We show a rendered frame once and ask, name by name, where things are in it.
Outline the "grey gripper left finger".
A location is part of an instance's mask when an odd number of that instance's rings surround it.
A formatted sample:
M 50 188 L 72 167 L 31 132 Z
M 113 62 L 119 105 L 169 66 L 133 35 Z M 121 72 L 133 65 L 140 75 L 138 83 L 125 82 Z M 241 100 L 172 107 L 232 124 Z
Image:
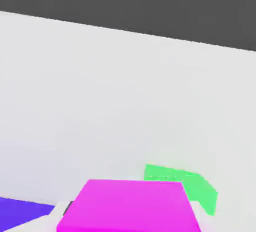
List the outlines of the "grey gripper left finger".
M 61 201 L 48 215 L 20 224 L 4 232 L 57 232 L 57 225 L 73 201 Z

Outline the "large purple box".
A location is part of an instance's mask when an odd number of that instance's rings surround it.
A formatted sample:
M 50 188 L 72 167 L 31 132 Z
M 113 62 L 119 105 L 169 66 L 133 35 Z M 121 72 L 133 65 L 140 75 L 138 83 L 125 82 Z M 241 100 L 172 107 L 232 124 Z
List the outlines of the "large purple box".
M 50 214 L 54 205 L 0 197 L 0 232 Z

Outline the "small green cube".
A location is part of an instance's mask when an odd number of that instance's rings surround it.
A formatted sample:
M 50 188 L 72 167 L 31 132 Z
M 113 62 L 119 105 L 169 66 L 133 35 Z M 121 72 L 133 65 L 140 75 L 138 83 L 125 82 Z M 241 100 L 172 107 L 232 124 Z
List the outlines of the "small green cube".
M 182 169 L 146 164 L 143 178 L 150 181 L 181 182 L 190 201 L 198 201 L 208 215 L 215 215 L 218 192 L 202 175 Z

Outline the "small magenta cube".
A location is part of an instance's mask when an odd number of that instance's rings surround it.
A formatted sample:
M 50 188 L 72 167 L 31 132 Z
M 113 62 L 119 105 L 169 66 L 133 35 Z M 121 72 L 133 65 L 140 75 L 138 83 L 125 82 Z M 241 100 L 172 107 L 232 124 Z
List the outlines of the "small magenta cube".
M 201 232 L 181 182 L 90 179 L 56 232 Z

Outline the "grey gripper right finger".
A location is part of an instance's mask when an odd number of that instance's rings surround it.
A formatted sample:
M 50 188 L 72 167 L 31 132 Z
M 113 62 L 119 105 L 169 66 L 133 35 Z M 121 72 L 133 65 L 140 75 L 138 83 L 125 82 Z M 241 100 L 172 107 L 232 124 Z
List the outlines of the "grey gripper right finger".
M 217 232 L 215 216 L 208 215 L 198 201 L 190 201 L 201 232 Z

